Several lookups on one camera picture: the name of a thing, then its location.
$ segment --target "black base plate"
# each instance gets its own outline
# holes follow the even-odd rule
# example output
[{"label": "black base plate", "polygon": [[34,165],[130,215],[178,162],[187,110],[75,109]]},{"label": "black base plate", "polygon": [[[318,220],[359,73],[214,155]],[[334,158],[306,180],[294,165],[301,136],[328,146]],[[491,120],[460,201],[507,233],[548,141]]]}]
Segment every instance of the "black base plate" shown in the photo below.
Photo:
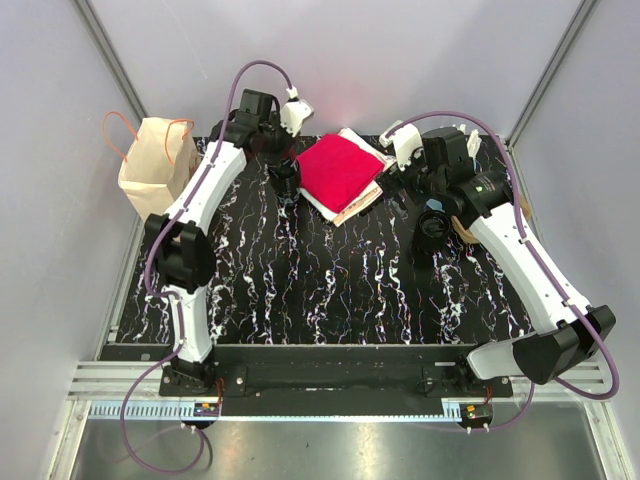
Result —
[{"label": "black base plate", "polygon": [[[152,346],[112,348],[102,359],[158,356],[164,349]],[[134,354],[131,348],[138,348]],[[447,378],[451,365],[475,345],[386,346],[244,346],[215,347],[216,375],[225,383],[224,415],[229,416],[362,416],[442,414],[441,398],[482,398],[491,385],[494,398],[513,395],[502,378],[463,392],[446,383],[428,396],[417,386],[427,378]],[[216,389],[183,379],[174,381],[169,367],[163,370],[160,394],[213,396]]]}]

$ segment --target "cable connector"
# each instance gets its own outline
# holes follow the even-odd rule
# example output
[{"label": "cable connector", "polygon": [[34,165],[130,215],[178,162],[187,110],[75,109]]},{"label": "cable connector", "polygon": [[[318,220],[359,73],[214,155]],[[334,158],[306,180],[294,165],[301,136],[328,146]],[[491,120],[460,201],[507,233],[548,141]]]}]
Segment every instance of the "cable connector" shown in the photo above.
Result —
[{"label": "cable connector", "polygon": [[384,148],[387,148],[387,147],[391,146],[391,144],[393,143],[393,136],[395,135],[395,133],[393,135],[389,136],[388,132],[393,127],[395,127],[396,125],[400,125],[401,123],[402,122],[400,120],[396,120],[395,122],[393,122],[391,124],[391,126],[389,128],[387,128],[384,132],[382,132],[382,135],[380,135],[380,138],[378,139],[380,141],[380,145],[382,145]]},{"label": "cable connector", "polygon": [[293,85],[291,85],[291,88],[287,88],[287,93],[289,94],[289,100],[298,98],[298,89]]},{"label": "cable connector", "polygon": [[280,125],[292,137],[302,130],[302,124],[313,116],[313,107],[304,100],[288,101],[280,109]]}]

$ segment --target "metal floor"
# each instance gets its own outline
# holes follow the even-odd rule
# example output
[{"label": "metal floor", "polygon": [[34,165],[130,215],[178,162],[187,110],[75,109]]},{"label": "metal floor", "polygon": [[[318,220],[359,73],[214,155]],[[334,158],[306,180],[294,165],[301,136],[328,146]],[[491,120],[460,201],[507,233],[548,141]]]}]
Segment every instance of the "metal floor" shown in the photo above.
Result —
[{"label": "metal floor", "polygon": [[[496,405],[495,424],[517,413]],[[131,444],[142,444],[168,422],[130,421]],[[467,436],[397,423],[285,423],[220,421],[205,430],[200,463],[183,479],[604,479],[578,403],[534,404],[513,428]],[[198,449],[196,437],[173,431],[143,447],[140,456],[180,468]],[[126,456],[120,426],[89,420],[73,479],[155,479]]]}]

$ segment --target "metal frame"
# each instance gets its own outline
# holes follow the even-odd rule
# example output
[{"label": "metal frame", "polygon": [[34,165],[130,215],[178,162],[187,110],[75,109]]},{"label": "metal frame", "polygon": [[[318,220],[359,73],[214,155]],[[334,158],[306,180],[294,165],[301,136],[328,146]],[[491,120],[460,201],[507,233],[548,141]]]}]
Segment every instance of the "metal frame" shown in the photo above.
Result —
[{"label": "metal frame", "polygon": [[100,358],[102,348],[107,343],[114,343],[116,341],[116,335],[118,334],[118,328],[120,326],[120,318],[122,317],[124,305],[127,301],[129,285],[136,268],[136,259],[138,258],[143,236],[144,225],[140,220],[140,217],[136,215],[133,228],[131,229],[131,235],[129,237],[129,246],[127,247],[122,259],[118,279],[116,280],[116,284],[114,285],[111,295],[111,307],[105,316],[103,334],[100,336],[100,340],[96,346],[96,352],[93,357],[94,360],[98,360],[98,358]]},{"label": "metal frame", "polygon": [[544,94],[547,92],[549,85],[551,85],[551,82],[558,73],[562,62],[567,58],[567,55],[571,51],[571,47],[573,47],[580,35],[580,32],[587,24],[589,18],[591,18],[591,14],[594,12],[598,3],[600,3],[600,0],[582,0],[578,6],[573,18],[569,22],[569,25],[562,34],[562,38],[560,39],[558,46],[553,52],[553,55],[551,55],[549,63],[547,63],[544,72],[542,72],[540,80],[538,80],[529,100],[527,100],[520,117],[516,120],[513,130],[507,137],[507,145],[514,146],[518,143],[518,140],[522,136],[522,132],[527,127],[529,120],[531,120],[531,117],[538,108],[538,105],[542,101]]},{"label": "metal frame", "polygon": [[111,45],[111,41],[109,40],[104,26],[98,18],[98,15],[93,9],[91,2],[89,0],[71,0],[71,3],[76,8],[78,15],[87,27],[89,35],[91,35],[96,48],[100,52],[100,55],[111,71],[113,79],[118,85],[118,88],[120,88],[122,95],[124,95],[125,99],[127,100],[127,103],[133,111],[133,114],[138,119],[138,121],[141,122],[144,117],[148,117],[147,111],[144,108],[144,105],[142,105],[140,97],[138,96],[136,89],[131,83],[131,80],[129,80],[129,77],[124,70],[124,67],[122,66],[122,62],[120,62],[120,59],[118,58],[113,45]]},{"label": "metal frame", "polygon": [[[529,195],[529,189],[527,187],[527,183],[524,181],[524,177],[522,175],[522,169],[520,168],[521,164],[520,164],[520,160],[518,159],[516,149],[514,148],[513,145],[507,145],[506,142],[504,143],[504,145],[507,149],[507,152],[509,152],[509,155],[511,156],[511,160],[513,161],[513,166],[516,171],[518,185],[520,186],[520,193],[525,198],[525,200],[529,202],[529,205],[533,205],[531,203],[531,196]],[[538,238],[538,241],[540,242],[540,244],[542,244],[542,246],[545,246],[544,238],[542,236],[542,232],[539,227],[538,217],[536,216],[536,212],[533,209],[532,209],[531,219],[529,220],[529,225],[531,226],[533,233],[536,234],[536,237]]]},{"label": "metal frame", "polygon": [[[63,422],[60,441],[55,452],[48,478],[53,480],[68,480],[71,478],[75,460],[79,451],[80,442],[84,433],[86,422],[91,418],[113,418],[106,415],[105,408],[113,408],[115,402],[120,402],[129,390],[133,379],[137,378],[153,362],[82,362],[78,366],[74,382],[72,384],[69,399],[67,400],[66,415]],[[588,361],[566,372],[563,378],[580,384],[592,392],[602,392],[606,389],[602,381],[601,365],[596,361]],[[214,403],[216,397],[160,397],[158,385],[161,381],[160,369],[152,372],[145,379],[132,396],[135,406],[138,408],[129,418],[137,420],[167,420],[177,421],[180,412],[184,413],[184,407],[189,408],[193,402],[207,401]],[[511,378],[514,390],[513,398],[495,398],[496,404],[505,404],[515,401],[522,405],[528,395],[529,382],[524,378]],[[447,418],[398,417],[385,418],[387,422],[416,422],[416,421],[456,421],[456,412],[459,414],[460,403],[482,402],[482,398],[446,398],[442,399],[443,408],[447,412]],[[595,447],[607,478],[628,479],[635,478],[633,467],[622,442],[618,425],[616,423],[610,402],[585,401],[568,392],[555,382],[538,386],[534,403],[543,402],[578,402],[586,413],[590,431],[593,435]],[[162,415],[156,415],[153,409],[163,411]],[[262,417],[262,418],[233,418],[233,421],[381,421],[380,418],[287,418],[287,417]]]}]

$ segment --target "black marble table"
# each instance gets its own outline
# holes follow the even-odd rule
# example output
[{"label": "black marble table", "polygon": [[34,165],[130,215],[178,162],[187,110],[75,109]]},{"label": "black marble table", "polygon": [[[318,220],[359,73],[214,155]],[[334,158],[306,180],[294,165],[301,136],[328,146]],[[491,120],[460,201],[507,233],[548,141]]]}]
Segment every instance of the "black marble table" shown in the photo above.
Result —
[{"label": "black marble table", "polygon": [[[365,139],[382,151],[375,137]],[[302,137],[298,151],[316,137]],[[198,141],[198,148],[204,142]],[[483,137],[479,167],[501,169]],[[279,207],[265,164],[250,161],[211,222],[211,338],[225,344],[476,343],[528,333],[529,318],[496,261],[453,236],[427,258],[410,251],[423,206],[403,192],[340,227],[304,199]],[[168,306],[147,302],[143,242],[118,343],[171,343]]]}]

